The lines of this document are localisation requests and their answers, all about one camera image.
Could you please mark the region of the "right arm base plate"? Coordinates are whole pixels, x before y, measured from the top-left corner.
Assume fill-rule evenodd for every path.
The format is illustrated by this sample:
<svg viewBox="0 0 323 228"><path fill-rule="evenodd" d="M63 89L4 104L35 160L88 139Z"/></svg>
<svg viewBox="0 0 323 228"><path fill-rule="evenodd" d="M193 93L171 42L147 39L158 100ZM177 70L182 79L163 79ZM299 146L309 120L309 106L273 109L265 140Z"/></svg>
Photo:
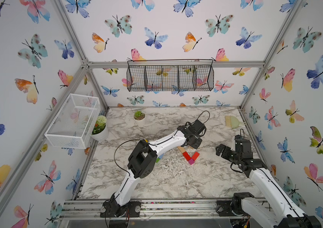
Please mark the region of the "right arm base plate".
<svg viewBox="0 0 323 228"><path fill-rule="evenodd" d="M244 212L235 209L232 200L218 200L216 201L216 212L220 217L242 217Z"/></svg>

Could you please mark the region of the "red block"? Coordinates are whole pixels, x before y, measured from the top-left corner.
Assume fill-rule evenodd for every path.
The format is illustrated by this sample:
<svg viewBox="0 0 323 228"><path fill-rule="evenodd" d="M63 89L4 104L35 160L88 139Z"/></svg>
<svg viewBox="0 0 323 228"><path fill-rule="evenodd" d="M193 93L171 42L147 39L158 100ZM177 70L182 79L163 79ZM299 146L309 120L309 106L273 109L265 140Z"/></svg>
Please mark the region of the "red block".
<svg viewBox="0 0 323 228"><path fill-rule="evenodd" d="M187 161L191 160L191 157L189 156L189 154L187 152L183 152L182 155Z"/></svg>
<svg viewBox="0 0 323 228"><path fill-rule="evenodd" d="M191 158L192 158L194 161L196 161L196 160L198 159L199 155L200 155L200 154L199 154L198 152L195 152Z"/></svg>

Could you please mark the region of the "magenta small block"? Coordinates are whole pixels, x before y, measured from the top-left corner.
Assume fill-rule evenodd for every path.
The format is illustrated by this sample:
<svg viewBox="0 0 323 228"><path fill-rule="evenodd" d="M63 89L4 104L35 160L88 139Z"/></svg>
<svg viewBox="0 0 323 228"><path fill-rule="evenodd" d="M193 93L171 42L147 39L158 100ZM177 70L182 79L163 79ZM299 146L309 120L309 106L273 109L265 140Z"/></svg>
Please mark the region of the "magenta small block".
<svg viewBox="0 0 323 228"><path fill-rule="evenodd" d="M193 159L188 160L188 162L190 165L193 165L195 163L195 161Z"/></svg>

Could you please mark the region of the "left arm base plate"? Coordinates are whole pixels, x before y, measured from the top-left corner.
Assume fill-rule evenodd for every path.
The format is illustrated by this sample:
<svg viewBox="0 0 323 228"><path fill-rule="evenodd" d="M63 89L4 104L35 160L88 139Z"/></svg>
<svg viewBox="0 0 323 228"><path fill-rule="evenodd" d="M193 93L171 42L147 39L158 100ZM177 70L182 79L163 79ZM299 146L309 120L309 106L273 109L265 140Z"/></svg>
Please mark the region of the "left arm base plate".
<svg viewBox="0 0 323 228"><path fill-rule="evenodd" d="M101 207L101 218L119 218L128 216L130 218L137 218L140 216L141 202L130 201L124 206L119 206L115 201L105 201Z"/></svg>

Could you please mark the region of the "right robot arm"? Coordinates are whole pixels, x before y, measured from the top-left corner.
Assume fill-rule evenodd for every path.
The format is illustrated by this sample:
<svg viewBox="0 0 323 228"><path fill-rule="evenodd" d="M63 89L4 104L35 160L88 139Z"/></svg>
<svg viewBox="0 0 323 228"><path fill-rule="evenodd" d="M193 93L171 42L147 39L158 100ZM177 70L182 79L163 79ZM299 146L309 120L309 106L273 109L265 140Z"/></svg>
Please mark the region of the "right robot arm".
<svg viewBox="0 0 323 228"><path fill-rule="evenodd" d="M229 201L217 202L220 216L248 216L263 228L320 228L315 216L307 215L279 186L261 159L253 158L251 142L241 135L233 139L234 149L220 144L216 155L237 165L237 173L248 177L263 194L267 209L249 192L237 192Z"/></svg>

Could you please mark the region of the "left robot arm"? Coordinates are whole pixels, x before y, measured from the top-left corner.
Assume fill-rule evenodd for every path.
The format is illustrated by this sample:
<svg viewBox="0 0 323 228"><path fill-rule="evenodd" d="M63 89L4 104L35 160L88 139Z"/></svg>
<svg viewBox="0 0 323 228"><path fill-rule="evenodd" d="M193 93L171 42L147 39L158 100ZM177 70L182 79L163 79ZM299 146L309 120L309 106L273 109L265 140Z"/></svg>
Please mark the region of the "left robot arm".
<svg viewBox="0 0 323 228"><path fill-rule="evenodd" d="M179 146L199 148L206 130L204 123L196 120L178 126L177 130L161 139L151 142L140 140L128 158L125 178L111 196L108 208L114 213L125 208L140 180L153 171L158 158Z"/></svg>

